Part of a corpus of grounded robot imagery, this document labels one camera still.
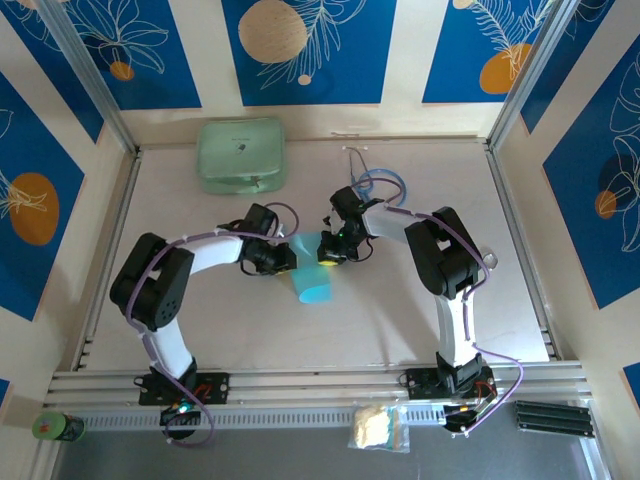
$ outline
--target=blue cable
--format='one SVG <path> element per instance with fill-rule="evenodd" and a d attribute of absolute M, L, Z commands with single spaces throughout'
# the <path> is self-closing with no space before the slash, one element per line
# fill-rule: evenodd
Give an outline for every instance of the blue cable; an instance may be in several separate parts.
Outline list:
<path fill-rule="evenodd" d="M 407 194 L 408 194 L 407 185 L 404 183 L 404 180 L 402 180 L 402 177 L 400 175 L 398 175 L 396 172 L 392 170 L 389 170 L 388 168 L 372 168 L 371 170 L 367 170 L 362 175 L 360 175 L 360 178 L 358 180 L 356 180 L 353 174 L 351 174 L 351 183 L 354 184 L 362 180 L 365 180 L 365 177 L 371 178 L 371 174 L 382 174 L 382 175 L 389 175 L 390 177 L 393 177 L 402 186 L 402 197 L 400 197 L 400 201 L 398 202 L 397 206 L 399 207 L 402 204 L 404 204 L 404 202 L 407 200 Z M 369 194 L 373 191 L 373 182 L 369 182 L 368 187 L 363 187 L 362 185 L 358 185 L 357 187 L 355 187 L 355 191 L 360 196 L 362 201 L 368 202 L 371 200 L 371 197 L 369 196 Z"/>

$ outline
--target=white panel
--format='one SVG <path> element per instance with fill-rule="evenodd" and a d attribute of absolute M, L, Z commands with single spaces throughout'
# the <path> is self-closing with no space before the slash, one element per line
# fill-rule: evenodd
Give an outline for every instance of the white panel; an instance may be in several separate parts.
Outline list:
<path fill-rule="evenodd" d="M 123 151 L 108 129 L 103 130 L 97 146 L 91 141 L 2 15 L 0 31 L 2 73 L 85 174 L 35 320 L 29 322 L 0 309 L 0 377 L 15 385 L 0 428 L 0 478 L 14 479 L 31 468 L 37 445 L 31 422 L 67 339 L 82 324 L 87 285 L 93 285 L 87 276 Z"/>
<path fill-rule="evenodd" d="M 243 217 L 252 202 L 289 202 L 300 213 L 302 231 L 321 229 L 329 197 L 349 183 L 341 146 L 289 144 L 287 183 L 259 196 L 201 192 L 193 148 L 146 151 L 114 275 L 142 233 L 171 238 L 199 233 Z M 474 302 L 479 345 L 528 361 L 547 360 L 482 145 L 377 142 L 365 157 L 369 166 L 394 168 L 404 177 L 408 208 L 455 208 L 479 248 L 490 247 L 500 259 Z M 391 191 L 379 188 L 380 195 Z M 278 213 L 291 224 L 286 212 Z M 407 246 L 388 239 L 373 243 L 371 260 L 330 270 L 333 300 L 327 304 L 301 304 L 289 275 L 249 278 L 238 265 L 227 265 L 193 276 L 179 316 L 198 365 L 269 369 L 433 363 L 435 301 L 418 280 Z M 145 369 L 147 364 L 135 332 L 115 305 L 105 302 L 88 368 Z"/>
<path fill-rule="evenodd" d="M 582 362 L 621 475 L 640 471 L 638 408 L 622 367 L 640 361 L 640 292 L 598 310 L 542 164 L 640 33 L 637 0 L 616 0 L 528 136 L 516 122 L 499 152 L 565 358 Z"/>
<path fill-rule="evenodd" d="M 212 117 L 277 116 L 292 140 L 340 134 L 483 136 L 502 103 L 423 105 L 447 0 L 398 0 L 380 105 L 244 108 L 220 0 L 170 0 L 202 109 L 124 112 L 143 145 L 193 143 Z"/>

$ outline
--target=gray floor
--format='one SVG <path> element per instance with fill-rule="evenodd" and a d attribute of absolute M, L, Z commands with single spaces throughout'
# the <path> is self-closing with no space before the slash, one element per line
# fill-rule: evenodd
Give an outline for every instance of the gray floor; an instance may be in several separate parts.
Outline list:
<path fill-rule="evenodd" d="M 159 432 L 87 433 L 65 445 L 56 480 L 573 480 L 591 478 L 575 437 L 523 433 L 511 406 L 469 439 L 411 429 L 411 453 L 346 447 L 349 429 L 226 430 L 205 449 L 168 446 Z"/>

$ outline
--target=purple cable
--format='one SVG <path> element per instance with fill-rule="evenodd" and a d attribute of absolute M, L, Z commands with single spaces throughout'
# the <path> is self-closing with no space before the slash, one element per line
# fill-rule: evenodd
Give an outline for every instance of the purple cable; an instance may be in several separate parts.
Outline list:
<path fill-rule="evenodd" d="M 458 243 L 460 243 L 460 245 L 462 245 L 464 247 L 464 249 L 467 252 L 469 252 L 469 254 L 473 257 L 473 259 L 476 262 L 478 262 L 478 265 L 480 265 L 480 268 L 482 268 L 482 271 L 484 272 L 484 278 L 480 282 L 475 284 L 473 287 L 471 287 L 467 292 L 465 292 L 462 295 L 462 301 L 463 301 L 463 303 L 462 303 L 462 318 L 463 318 L 463 323 L 464 323 L 464 335 L 465 335 L 465 339 L 467 341 L 471 340 L 471 335 L 469 334 L 469 311 L 468 311 L 468 308 L 467 308 L 467 300 L 470 298 L 470 296 L 478 288 L 480 288 L 482 285 L 484 285 L 489 280 L 489 274 L 490 274 L 489 268 L 487 267 L 487 265 L 482 260 L 482 257 L 480 257 L 480 254 L 478 254 L 478 252 L 475 250 L 475 248 L 473 248 L 469 244 L 469 242 L 467 242 L 464 238 L 462 238 L 458 232 L 456 232 L 453 228 L 451 228 L 449 225 L 444 223 L 439 218 L 436 218 L 436 217 L 434 217 L 432 215 L 427 215 L 426 213 L 412 213 L 410 210 L 405 210 L 404 208 L 398 208 L 398 207 L 387 207 L 387 210 L 390 211 L 390 212 L 401 213 L 403 215 L 409 215 L 409 216 L 416 217 L 416 218 L 423 218 L 425 220 L 429 220 L 430 222 L 435 223 L 440 228 L 442 228 L 444 231 L 446 231 L 449 235 L 451 235 Z M 491 356 L 496 357 L 496 358 L 502 358 L 503 360 L 508 360 L 508 361 L 514 363 L 518 367 L 519 373 L 518 373 L 518 378 L 516 379 L 515 383 L 511 386 L 511 388 L 509 390 L 507 390 L 507 392 L 502 396 L 502 398 L 500 400 L 498 400 L 498 402 L 491 408 L 491 410 L 489 410 L 487 412 L 486 415 L 484 415 L 480 420 L 478 420 L 468 430 L 466 430 L 464 432 L 465 435 L 469 435 L 482 422 L 484 422 L 487 418 L 489 418 L 502 404 L 504 404 L 509 399 L 509 397 L 511 397 L 511 395 L 513 395 L 513 392 L 515 392 L 516 389 L 520 386 L 520 384 L 522 383 L 522 379 L 524 378 L 524 367 L 522 366 L 522 363 L 520 363 L 515 358 L 511 358 L 511 357 L 509 357 L 507 355 L 502 355 L 500 353 L 495 353 L 495 352 L 490 352 L 488 350 L 484 350 L 484 349 L 478 347 L 478 345 L 475 342 L 472 345 L 473 345 L 473 348 L 475 348 L 480 353 L 483 353 L 483 354 L 486 354 L 486 355 L 491 355 Z"/>
<path fill-rule="evenodd" d="M 402 194 L 404 194 L 404 188 L 402 188 L 402 185 L 400 185 L 400 183 L 396 182 L 395 180 L 391 180 L 389 178 L 382 178 L 382 177 L 371 177 L 371 178 L 365 178 L 363 180 L 360 180 L 356 183 L 351 184 L 351 187 L 357 187 L 358 185 L 361 185 L 363 183 L 369 183 L 369 182 L 385 182 L 385 183 L 390 183 L 391 185 L 395 185 L 396 187 L 398 187 L 398 190 L 400 190 L 398 193 L 396 193 L 393 197 L 388 198 L 387 200 L 385 200 L 387 203 L 393 202 L 396 198 L 399 198 L 402 196 Z"/>
<path fill-rule="evenodd" d="M 293 230 L 291 231 L 291 233 L 284 235 L 282 237 L 271 237 L 268 235 L 259 235 L 256 233 L 249 233 L 249 232 L 235 232 L 235 231 L 227 231 L 227 230 L 221 230 L 221 231 L 213 231 L 213 232 L 205 232 L 205 233 L 200 233 L 197 235 L 191 235 L 188 237 L 183 237 L 179 240 L 176 240 L 174 242 L 171 242 L 169 244 L 167 244 L 162 250 L 160 250 L 155 257 L 153 257 L 153 259 L 151 260 L 151 262 L 149 262 L 149 264 L 147 265 L 147 267 L 145 268 L 144 272 L 142 272 L 142 275 L 140 276 L 140 279 L 138 280 L 138 283 L 136 283 L 135 288 L 133 289 L 133 292 L 131 293 L 131 298 L 129 299 L 129 302 L 127 303 L 127 308 L 125 309 L 125 319 L 127 321 L 127 323 L 129 325 L 131 325 L 137 332 L 139 335 L 141 335 L 142 337 L 142 344 L 144 345 L 145 350 L 147 351 L 147 354 L 149 355 L 149 358 L 151 358 L 151 363 L 152 366 L 158 370 L 158 372 L 160 372 L 162 375 L 164 375 L 178 390 L 180 390 L 187 398 L 189 398 L 189 400 L 191 400 L 193 403 L 196 404 L 196 406 L 198 408 L 200 408 L 200 410 L 202 410 L 204 412 L 204 414 L 207 416 L 207 419 L 209 420 L 209 425 L 210 425 L 210 429 L 209 429 L 209 434 L 207 435 L 207 438 L 205 438 L 204 440 L 200 441 L 200 442 L 195 442 L 195 443 L 184 443 L 184 442 L 176 442 L 173 441 L 172 439 L 168 439 L 168 442 L 171 443 L 172 445 L 176 445 L 179 447 L 184 447 L 184 448 L 193 448 L 193 447 L 200 447 L 203 445 L 206 445 L 207 443 L 209 443 L 211 441 L 211 439 L 213 438 L 213 430 L 214 430 L 214 420 L 213 420 L 213 415 L 211 415 L 211 412 L 209 412 L 209 410 L 205 407 L 205 405 L 198 399 L 198 397 L 196 397 L 193 393 L 191 393 L 189 391 L 189 389 L 187 389 L 186 387 L 184 387 L 178 380 L 176 380 L 173 375 L 171 375 L 169 372 L 167 372 L 164 367 L 162 366 L 162 363 L 159 360 L 158 357 L 158 353 L 156 352 L 153 344 L 151 343 L 151 341 L 147 338 L 146 333 L 145 333 L 145 328 L 144 326 L 138 322 L 137 320 L 134 320 L 133 318 L 133 306 L 138 298 L 138 295 L 140 295 L 140 291 L 142 290 L 142 286 L 144 285 L 145 280 L 149 277 L 149 274 L 153 271 L 153 269 L 155 268 L 155 266 L 158 264 L 158 262 L 162 259 L 162 257 L 164 257 L 167 252 L 169 252 L 169 250 L 171 250 L 172 248 L 181 246 L 181 245 L 186 245 L 187 243 L 191 243 L 191 242 L 196 242 L 199 240 L 205 240 L 207 238 L 214 238 L 214 237 L 251 237 L 251 238 L 259 238 L 262 240 L 269 240 L 269 241 L 274 241 L 276 243 L 282 243 L 285 240 L 288 240 L 289 238 L 291 238 L 293 235 L 296 234 L 296 232 L 298 231 L 298 227 L 300 226 L 300 218 L 297 214 L 297 212 L 289 205 L 287 205 L 286 203 L 282 203 L 282 202 L 272 202 L 269 205 L 279 205 L 279 206 L 283 206 L 285 208 L 287 208 L 294 216 L 295 218 L 295 226 L 293 228 Z"/>

